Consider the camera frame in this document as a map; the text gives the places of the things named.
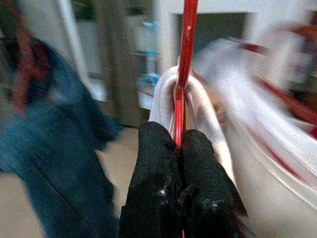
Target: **red metal bar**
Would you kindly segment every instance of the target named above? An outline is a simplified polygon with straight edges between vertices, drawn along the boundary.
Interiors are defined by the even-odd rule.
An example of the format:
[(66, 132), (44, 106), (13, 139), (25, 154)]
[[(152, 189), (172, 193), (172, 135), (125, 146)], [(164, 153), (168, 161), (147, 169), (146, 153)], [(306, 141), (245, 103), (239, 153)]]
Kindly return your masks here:
[(183, 31), (180, 51), (180, 61), (178, 69), (178, 79), (176, 88), (176, 106), (175, 106), (175, 128), (174, 140), (177, 147), (182, 146), (183, 127), (186, 127), (184, 118), (183, 102), (184, 90), (186, 88), (190, 70), (190, 64), (194, 46), (194, 32), (197, 18), (198, 0), (185, 0), (183, 14)]

